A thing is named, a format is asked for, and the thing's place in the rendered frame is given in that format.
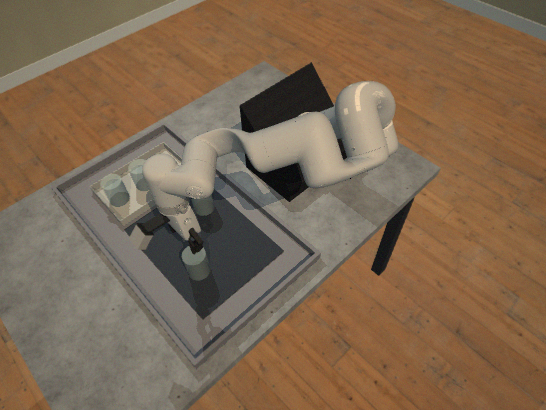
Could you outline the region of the clear glass jar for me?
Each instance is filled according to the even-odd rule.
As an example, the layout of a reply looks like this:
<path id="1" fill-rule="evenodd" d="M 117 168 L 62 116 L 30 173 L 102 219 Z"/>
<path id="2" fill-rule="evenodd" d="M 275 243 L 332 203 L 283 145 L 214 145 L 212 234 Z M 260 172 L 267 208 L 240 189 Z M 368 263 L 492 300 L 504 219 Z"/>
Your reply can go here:
<path id="1" fill-rule="evenodd" d="M 124 206 L 130 200 L 130 195 L 118 174 L 109 174 L 105 176 L 101 180 L 100 186 L 110 204 L 114 207 Z"/>
<path id="2" fill-rule="evenodd" d="M 191 198 L 193 208 L 196 214 L 200 216 L 206 216 L 213 212 L 214 202 L 212 195 L 205 199 Z"/>
<path id="3" fill-rule="evenodd" d="M 144 159 L 137 159 L 137 160 L 134 160 L 132 161 L 129 166 L 128 166 L 128 170 L 131 174 L 131 177 L 136 185 L 136 188 L 139 190 L 139 191 L 149 191 L 149 188 L 146 184 L 146 181 L 143 177 L 143 174 L 142 174 L 142 166 L 144 164 L 146 160 Z"/>
<path id="4" fill-rule="evenodd" d="M 209 275 L 211 268 L 204 248 L 193 254 L 190 246 L 186 247 L 182 252 L 182 260 L 191 279 L 203 280 Z"/>

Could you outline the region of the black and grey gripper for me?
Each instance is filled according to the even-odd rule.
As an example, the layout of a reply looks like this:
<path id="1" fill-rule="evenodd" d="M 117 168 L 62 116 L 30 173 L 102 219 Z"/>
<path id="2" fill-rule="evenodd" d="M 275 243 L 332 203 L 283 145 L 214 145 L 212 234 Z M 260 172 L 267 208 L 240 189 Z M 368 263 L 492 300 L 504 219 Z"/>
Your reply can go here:
<path id="1" fill-rule="evenodd" d="M 161 213 L 159 210 L 158 211 L 162 215 L 165 215 L 168 217 L 168 219 L 170 219 L 168 225 L 171 232 L 177 232 L 184 240 L 188 241 L 190 243 L 190 249 L 192 253 L 196 254 L 197 252 L 201 251 L 201 249 L 203 248 L 202 243 L 204 243 L 200 236 L 197 234 L 201 232 L 201 228 L 189 203 L 186 209 L 187 212 L 185 214 L 180 212 L 179 214 L 175 215 L 166 215 Z M 192 237 L 194 238 L 193 242 L 190 239 Z"/>

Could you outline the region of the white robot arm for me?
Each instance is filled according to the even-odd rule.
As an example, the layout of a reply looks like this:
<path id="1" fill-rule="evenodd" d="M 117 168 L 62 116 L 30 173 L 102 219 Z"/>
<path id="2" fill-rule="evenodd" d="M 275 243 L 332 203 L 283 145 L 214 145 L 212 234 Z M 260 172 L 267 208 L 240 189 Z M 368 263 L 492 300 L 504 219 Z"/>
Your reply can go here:
<path id="1" fill-rule="evenodd" d="M 246 151 L 261 173 L 298 163 L 308 187 L 331 186 L 381 166 L 397 151 L 395 109 L 394 97 L 385 85 L 356 82 L 338 94 L 334 107 L 305 112 L 252 133 L 211 130 L 185 145 L 181 166 L 170 155 L 156 154 L 144 162 L 142 174 L 158 210 L 166 215 L 185 214 L 189 198 L 211 196 L 217 158 L 232 152 Z M 345 161 L 337 139 L 342 139 Z M 137 250 L 146 250 L 153 231 L 170 221 L 161 213 L 136 224 L 129 239 Z"/>

